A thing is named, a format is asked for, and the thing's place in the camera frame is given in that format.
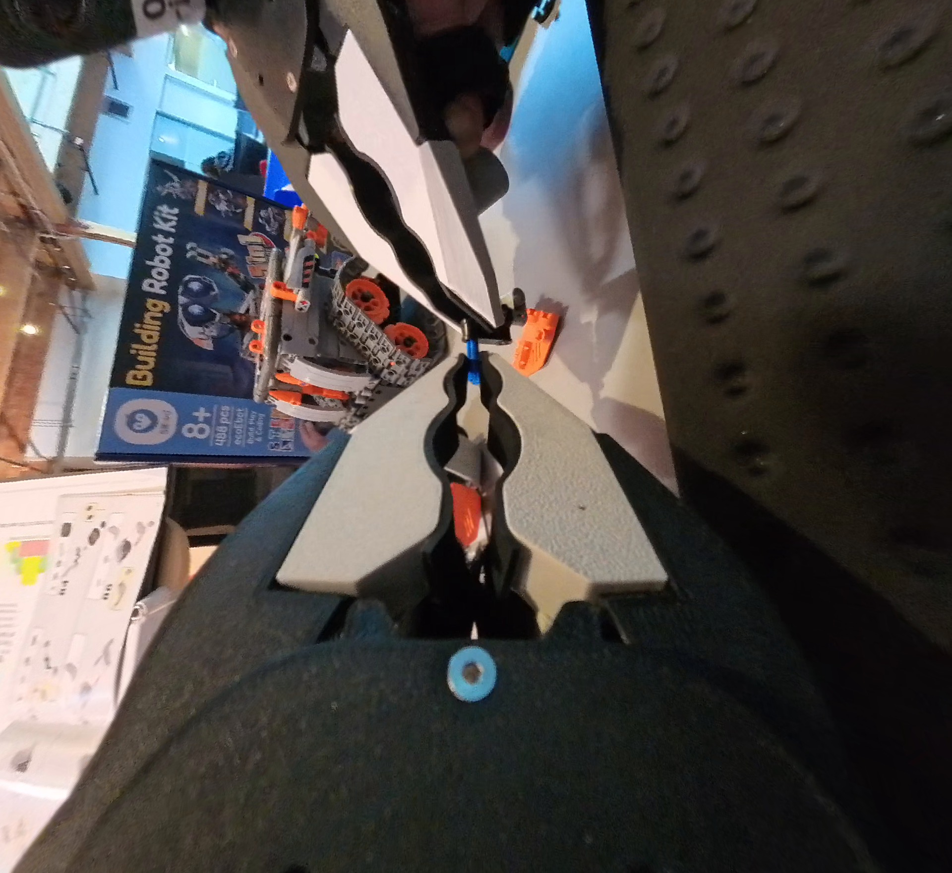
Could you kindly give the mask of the grey orange tracked toy robot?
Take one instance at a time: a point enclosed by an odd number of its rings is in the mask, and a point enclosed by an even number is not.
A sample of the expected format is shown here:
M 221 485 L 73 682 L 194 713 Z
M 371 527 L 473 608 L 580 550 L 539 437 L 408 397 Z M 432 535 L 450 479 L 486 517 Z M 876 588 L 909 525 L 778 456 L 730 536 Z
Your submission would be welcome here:
M 351 431 L 447 353 L 447 330 L 359 256 L 333 246 L 308 209 L 268 261 L 251 325 L 253 399 L 327 433 Z

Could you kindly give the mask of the black perforated board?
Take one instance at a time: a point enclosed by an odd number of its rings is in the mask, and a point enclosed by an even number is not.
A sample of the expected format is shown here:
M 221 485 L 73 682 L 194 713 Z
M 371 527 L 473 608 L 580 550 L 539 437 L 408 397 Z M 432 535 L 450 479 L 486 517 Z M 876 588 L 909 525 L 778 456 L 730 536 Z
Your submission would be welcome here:
M 950 651 L 950 0 L 589 0 L 683 485 Z

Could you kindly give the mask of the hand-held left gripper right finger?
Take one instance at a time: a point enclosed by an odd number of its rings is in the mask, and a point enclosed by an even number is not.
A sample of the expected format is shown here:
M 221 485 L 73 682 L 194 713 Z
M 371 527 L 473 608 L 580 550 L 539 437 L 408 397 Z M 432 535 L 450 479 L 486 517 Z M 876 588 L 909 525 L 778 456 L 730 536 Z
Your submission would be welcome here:
M 482 356 L 482 398 L 503 469 L 496 591 L 541 632 L 566 605 L 662 592 L 667 572 L 592 428 L 496 353 Z

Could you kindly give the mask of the black brick connector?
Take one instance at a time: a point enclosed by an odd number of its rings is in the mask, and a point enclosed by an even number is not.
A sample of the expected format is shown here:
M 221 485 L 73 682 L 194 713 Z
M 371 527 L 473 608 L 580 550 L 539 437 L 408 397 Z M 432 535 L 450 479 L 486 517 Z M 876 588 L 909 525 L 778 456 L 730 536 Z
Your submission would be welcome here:
M 462 320 L 461 336 L 464 343 L 486 342 L 494 346 L 504 346 L 513 342 L 513 335 L 522 333 L 521 329 L 528 320 L 527 299 L 524 291 L 513 288 L 505 295 L 499 306 L 501 321 L 491 327 L 484 319 L 466 318 Z

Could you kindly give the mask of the blue robot kit box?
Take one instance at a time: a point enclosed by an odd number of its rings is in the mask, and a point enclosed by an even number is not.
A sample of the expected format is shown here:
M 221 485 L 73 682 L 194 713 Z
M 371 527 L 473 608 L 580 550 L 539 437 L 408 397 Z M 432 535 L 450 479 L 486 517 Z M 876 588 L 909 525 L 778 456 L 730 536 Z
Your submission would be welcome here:
M 337 399 L 254 400 L 264 360 L 268 264 L 292 210 L 152 159 L 126 281 L 95 459 L 279 462 L 311 451 Z

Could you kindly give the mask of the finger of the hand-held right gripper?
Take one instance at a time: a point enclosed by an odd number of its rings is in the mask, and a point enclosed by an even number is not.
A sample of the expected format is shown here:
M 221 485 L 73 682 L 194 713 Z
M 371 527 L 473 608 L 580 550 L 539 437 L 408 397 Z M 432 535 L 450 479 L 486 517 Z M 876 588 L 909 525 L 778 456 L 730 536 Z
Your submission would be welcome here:
M 427 139 L 413 111 L 401 114 L 369 53 L 347 30 L 336 63 L 338 118 L 359 158 L 386 178 L 405 223 L 422 239 L 439 280 L 494 327 L 501 295 L 457 148 Z
M 358 255 L 457 328 L 483 336 L 483 319 L 437 277 L 422 239 L 405 223 L 383 174 L 352 151 L 315 153 L 308 184 Z

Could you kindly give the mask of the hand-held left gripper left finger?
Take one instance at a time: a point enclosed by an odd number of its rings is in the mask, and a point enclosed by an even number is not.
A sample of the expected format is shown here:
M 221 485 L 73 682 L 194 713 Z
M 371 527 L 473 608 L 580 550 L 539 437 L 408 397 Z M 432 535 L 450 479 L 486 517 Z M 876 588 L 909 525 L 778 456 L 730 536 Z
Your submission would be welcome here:
M 277 581 L 332 597 L 323 637 L 468 636 L 468 568 L 446 465 L 463 357 L 448 357 L 351 432 Z

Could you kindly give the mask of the orange curved brick piece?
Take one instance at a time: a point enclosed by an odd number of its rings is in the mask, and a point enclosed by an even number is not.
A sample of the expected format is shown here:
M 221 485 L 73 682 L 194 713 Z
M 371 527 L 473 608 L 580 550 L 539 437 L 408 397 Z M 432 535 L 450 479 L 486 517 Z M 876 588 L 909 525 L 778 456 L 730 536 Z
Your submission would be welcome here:
M 527 308 L 522 333 L 515 344 L 511 365 L 530 377 L 547 363 L 560 328 L 561 316 L 539 308 Z

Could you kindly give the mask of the instruction booklet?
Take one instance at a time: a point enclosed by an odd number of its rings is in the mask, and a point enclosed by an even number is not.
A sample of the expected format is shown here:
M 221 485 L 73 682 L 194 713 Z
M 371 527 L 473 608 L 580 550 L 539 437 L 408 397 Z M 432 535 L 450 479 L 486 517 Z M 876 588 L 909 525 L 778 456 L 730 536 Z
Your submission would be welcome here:
M 169 480 L 161 466 L 2 482 L 2 728 L 111 719 Z

